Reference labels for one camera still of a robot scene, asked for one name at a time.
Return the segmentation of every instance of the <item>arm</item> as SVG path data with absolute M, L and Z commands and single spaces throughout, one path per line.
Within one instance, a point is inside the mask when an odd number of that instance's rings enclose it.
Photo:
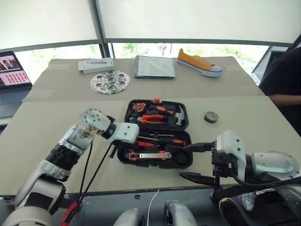
M 269 98 L 277 107 L 301 105 L 300 95 L 274 94 L 269 96 Z

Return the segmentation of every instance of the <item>white cable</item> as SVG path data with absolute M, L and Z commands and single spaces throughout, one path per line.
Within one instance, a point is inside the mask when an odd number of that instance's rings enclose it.
M 149 205 L 149 211 L 147 213 L 147 226 L 149 226 L 149 216 L 150 216 L 150 209 L 151 209 L 151 203 L 153 199 L 156 197 L 156 195 L 159 193 L 160 189 L 157 191 L 157 193 L 154 195 L 154 197 L 151 199 L 150 205 Z

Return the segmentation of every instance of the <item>shoe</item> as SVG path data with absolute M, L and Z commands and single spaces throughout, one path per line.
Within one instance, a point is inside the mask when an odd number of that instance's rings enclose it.
M 254 209 L 255 199 L 256 199 L 256 193 L 255 192 L 241 194 L 241 195 L 238 196 L 239 204 L 246 211 L 252 211 Z
M 230 198 L 223 198 L 219 203 L 220 212 L 230 226 L 249 226 L 235 202 Z
M 222 75 L 222 68 L 218 65 L 212 65 L 200 56 L 190 56 L 180 49 L 178 64 L 192 68 L 203 76 L 207 77 L 220 77 Z

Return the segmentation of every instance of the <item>silver circular plate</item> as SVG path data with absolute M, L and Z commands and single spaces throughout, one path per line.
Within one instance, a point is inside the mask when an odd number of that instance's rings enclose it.
M 102 94 L 120 93 L 131 84 L 131 78 L 122 71 L 108 71 L 99 73 L 90 81 L 92 90 Z

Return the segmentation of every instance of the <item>window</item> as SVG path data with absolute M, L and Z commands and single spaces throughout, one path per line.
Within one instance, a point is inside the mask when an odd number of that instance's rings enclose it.
M 15 53 L 28 78 L 34 83 L 52 59 L 100 59 L 99 45 L 67 46 Z
M 180 43 L 114 43 L 113 47 L 116 58 L 178 57 L 180 48 L 187 54 L 201 57 L 233 56 L 249 75 L 268 49 L 268 46 L 255 45 Z

